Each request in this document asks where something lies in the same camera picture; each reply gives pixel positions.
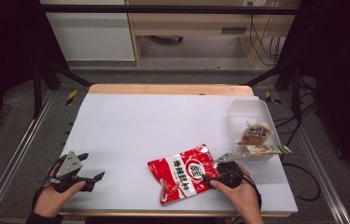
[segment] clear plastic container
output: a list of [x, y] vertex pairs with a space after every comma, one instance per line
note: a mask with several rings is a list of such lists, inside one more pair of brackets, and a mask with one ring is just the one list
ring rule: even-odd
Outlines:
[[243, 161], [268, 161], [274, 156], [273, 154], [251, 155], [245, 146], [238, 144], [242, 138], [243, 131], [248, 127], [249, 123], [265, 122], [273, 130], [273, 135], [263, 145], [281, 145], [270, 111], [265, 102], [261, 100], [235, 100], [228, 111], [228, 119], [233, 153], [242, 154]]

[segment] packaged food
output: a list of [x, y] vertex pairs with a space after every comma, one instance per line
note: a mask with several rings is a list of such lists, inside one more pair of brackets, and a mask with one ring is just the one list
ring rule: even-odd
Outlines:
[[247, 123], [239, 145], [261, 145], [273, 135], [272, 129], [267, 123]]
[[249, 150], [250, 154], [258, 155], [258, 154], [288, 154], [293, 153], [290, 148], [287, 146], [246, 146]]
[[200, 145], [171, 157], [150, 161], [148, 168], [161, 184], [161, 204], [188, 198], [209, 190], [203, 175], [218, 176], [215, 162]]

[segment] red snack bag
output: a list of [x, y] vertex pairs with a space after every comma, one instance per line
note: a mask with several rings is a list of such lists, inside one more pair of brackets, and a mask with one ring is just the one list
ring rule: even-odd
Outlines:
[[215, 162], [206, 145], [148, 163], [162, 185], [161, 204], [188, 198], [207, 191], [202, 175], [218, 176]]

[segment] black cable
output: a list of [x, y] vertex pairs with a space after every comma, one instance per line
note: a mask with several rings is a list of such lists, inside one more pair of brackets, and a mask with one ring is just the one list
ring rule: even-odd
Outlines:
[[239, 217], [236, 217], [236, 218], [232, 221], [232, 224], [238, 223], [238, 220], [239, 220]]
[[[286, 143], [286, 146], [290, 145], [291, 140], [293, 140], [293, 137], [296, 135], [296, 132], [297, 132], [297, 130], [300, 128], [300, 126], [301, 126], [301, 122], [299, 121], [298, 124], [297, 124], [297, 126], [296, 126], [296, 128], [295, 128], [294, 131], [292, 132], [290, 138], [288, 139], [288, 141], [287, 141], [287, 143]], [[285, 154], [281, 154], [281, 155], [279, 156], [280, 161], [282, 161], [284, 157], [285, 157]]]
[[284, 166], [293, 166], [293, 167], [296, 167], [302, 171], [304, 171], [306, 174], [308, 174], [313, 180], [314, 182], [316, 183], [317, 185], [317, 194], [316, 196], [314, 196], [313, 198], [304, 198], [304, 197], [301, 197], [299, 195], [297, 195], [297, 193], [293, 190], [293, 193], [295, 194], [294, 196], [298, 199], [301, 199], [301, 200], [304, 200], [306, 202], [314, 202], [316, 201], [319, 197], [320, 197], [320, 194], [321, 194], [321, 188], [320, 188], [320, 184], [319, 182], [317, 181], [316, 177], [311, 174], [309, 171], [307, 171], [306, 169], [302, 168], [301, 166], [299, 165], [296, 165], [296, 164], [293, 164], [293, 163], [287, 163], [287, 162], [283, 162], [282, 165]]
[[300, 100], [302, 100], [303, 97], [307, 96], [307, 95], [313, 95], [312, 93], [310, 92], [306, 92], [304, 93], [302, 96], [300, 96]]
[[222, 169], [222, 171], [225, 171], [225, 172], [231, 173], [233, 175], [236, 175], [239, 178], [241, 178], [242, 180], [244, 180], [245, 182], [247, 182], [247, 184], [249, 184], [254, 189], [254, 191], [256, 192], [257, 201], [259, 202], [259, 210], [261, 210], [261, 205], [262, 205], [261, 194], [259, 193], [259, 190], [257, 189], [256, 183], [253, 181], [253, 179], [249, 175], [246, 175], [246, 174], [239, 175], [239, 174], [237, 174], [237, 173], [235, 173], [234, 171], [231, 171], [231, 170]]
[[47, 174], [44, 176], [44, 178], [42, 179], [42, 180], [40, 180], [41, 181], [41, 185], [40, 185], [40, 188], [44, 188], [44, 185], [46, 184], [46, 181], [49, 179], [49, 176], [50, 176], [50, 174], [52, 173], [52, 171], [53, 171], [53, 169], [56, 167], [56, 165], [58, 164], [58, 163], [60, 163], [62, 160], [61, 160], [61, 158], [59, 158], [58, 160], [56, 160], [53, 164], [52, 164], [52, 166], [49, 168], [49, 170], [47, 171]]
[[[261, 41], [261, 39], [259, 38], [259, 34], [257, 34], [256, 28], [254, 27], [253, 14], [251, 14], [251, 15], [250, 15], [250, 32], [249, 32], [249, 39], [250, 39], [251, 46], [252, 46], [253, 49], [256, 51], [257, 56], [259, 56], [259, 60], [261, 61], [262, 64], [264, 64], [264, 65], [269, 65], [269, 66], [274, 65], [274, 64], [266, 64], [266, 63], [261, 59], [261, 56], [259, 55], [259, 52], [257, 51], [256, 46], [254, 46], [253, 40], [252, 40], [252, 38], [251, 38], [251, 32], [252, 32], [253, 30], [254, 30], [254, 32], [256, 33], [257, 38], [259, 39], [260, 44], [262, 45], [262, 41]], [[270, 60], [272, 61], [272, 59], [268, 56], [267, 51], [265, 50], [265, 48], [264, 48], [263, 45], [262, 45], [262, 48], [264, 49], [264, 52], [265, 52], [265, 54], [267, 55], [268, 59], [270, 59]]]
[[294, 132], [295, 130], [291, 130], [291, 131], [288, 131], [288, 132], [285, 132], [285, 133], [277, 133], [277, 134], [287, 134], [287, 133], [292, 133]]
[[11, 112], [11, 110], [12, 110], [12, 108], [11, 108], [11, 106], [10, 106], [10, 105], [3, 105], [3, 106], [7, 106], [7, 107], [8, 107], [8, 111], [6, 112], [6, 114], [5, 114], [5, 115], [1, 116], [1, 117], [0, 117], [0, 119], [5, 118], [5, 117], [6, 117], [6, 116], [9, 114], [9, 112]]
[[44, 189], [47, 189], [47, 188], [49, 188], [49, 187], [52, 187], [52, 185], [51, 185], [51, 184], [46, 185], [44, 188], [42, 188], [41, 191], [43, 191]]
[[274, 119], [273, 122], [277, 122], [277, 121], [280, 121], [280, 120], [287, 120], [288, 118], [282, 118], [282, 119]]
[[276, 46], [275, 46], [275, 52], [274, 53], [272, 53], [273, 40], [274, 40], [274, 37], [271, 37], [270, 56], [273, 58], [273, 64], [276, 66], [277, 62], [279, 61], [280, 36], [278, 36], [276, 38]]
[[303, 115], [306, 116], [308, 115], [311, 111], [316, 111], [317, 110], [317, 105], [314, 104], [314, 107], [311, 107], [310, 109], [304, 111]]
[[[301, 113], [305, 113], [305, 111], [307, 111], [307, 112], [309, 113], [309, 110], [311, 110], [311, 109], [313, 110], [313, 108], [311, 108], [311, 107], [314, 106], [314, 105], [315, 105], [315, 103], [312, 103], [312, 104], [306, 106], [306, 107], [301, 111]], [[281, 126], [283, 126], [283, 125], [285, 125], [285, 124], [291, 122], [291, 121], [294, 120], [295, 118], [296, 118], [296, 117], [291, 117], [291, 118], [289, 118], [288, 120], [286, 120], [285, 122], [280, 123], [280, 124], [278, 124], [278, 125], [275, 125], [275, 128], [279, 128], [279, 127], [281, 127]]]

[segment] white table surface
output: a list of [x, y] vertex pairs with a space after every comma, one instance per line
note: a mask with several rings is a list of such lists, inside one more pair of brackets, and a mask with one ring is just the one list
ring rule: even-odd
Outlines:
[[[236, 214], [214, 189], [161, 205], [161, 185], [147, 163], [200, 144], [207, 145], [214, 159], [231, 152], [227, 112], [237, 99], [258, 100], [254, 96], [87, 94], [63, 154], [89, 153], [79, 176], [94, 177], [102, 171], [105, 176], [92, 192], [73, 197], [63, 214]], [[241, 164], [261, 193], [262, 214], [288, 216], [298, 211], [278, 156]]]

